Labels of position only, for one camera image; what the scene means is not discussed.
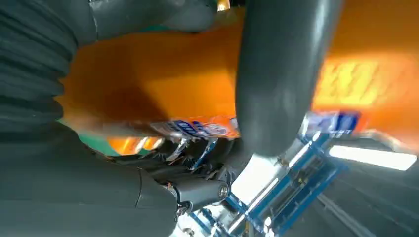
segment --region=metal component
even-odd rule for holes
[[[249,225],[249,233],[248,233],[249,237],[255,237],[254,234],[254,226],[253,225]]]
[[[395,152],[406,152],[409,153],[410,151],[406,150],[406,147],[401,144],[401,142],[394,137],[388,136],[385,133],[379,132],[377,130],[367,130],[360,134],[361,138],[370,138],[377,142],[383,143],[384,145],[388,146],[392,151]]]
[[[218,139],[217,138],[210,138],[208,140],[207,146],[205,146],[204,151],[202,152],[201,156],[198,158],[195,165],[192,167],[192,170],[195,170],[198,168],[201,163],[204,161],[205,156],[214,149],[215,145],[217,144]]]
[[[212,214],[205,208],[201,210],[202,216],[204,216],[208,222],[215,228],[214,236],[220,236],[220,237],[231,237],[231,235],[228,233],[228,231],[225,229],[224,225],[217,220],[214,219]]]
[[[227,195],[220,196],[220,190],[224,187],[228,189],[224,181],[202,178],[177,180],[173,182],[173,185],[177,191],[178,203],[189,202],[192,211],[223,201]]]
[[[343,163],[324,153],[322,145],[327,143],[329,137],[328,134],[322,134],[315,141],[299,137],[303,144],[310,143],[307,150],[290,169],[286,169],[287,172],[277,178],[279,181],[266,195],[262,191],[259,194],[262,198],[257,198],[249,207],[230,193],[226,201],[240,215],[230,226],[229,232],[234,231],[243,220],[249,221],[257,231],[262,232],[264,224],[260,218],[267,212],[273,216],[270,227],[274,233],[282,235],[289,229],[317,195],[345,169]],[[276,215],[272,214],[271,208],[275,209]]]
[[[228,195],[228,186],[221,186],[220,190],[218,191],[218,197],[220,199],[225,199]]]
[[[171,194],[173,194],[173,196],[176,198],[176,201],[179,202],[178,200],[178,195],[177,195],[177,191],[174,189],[174,187],[172,186],[171,183],[168,183],[167,185],[161,185],[163,188],[167,189]]]
[[[211,234],[211,229],[206,226],[198,217],[195,215],[195,213],[190,213],[189,216],[204,230],[207,234]]]
[[[214,175],[216,175],[220,170],[216,169],[213,172],[209,173],[207,176],[205,176],[205,179],[211,179],[212,177],[214,177]]]
[[[177,217],[183,216],[183,215],[185,215],[187,213],[187,211],[188,211],[188,208],[187,207],[185,207],[185,206],[179,207],[177,209],[177,211],[176,211],[176,216]]]
[[[189,144],[189,140],[182,138],[179,142],[179,145],[176,147],[176,150],[174,150],[174,152],[166,158],[166,161],[174,161],[183,151],[183,149],[185,149]]]

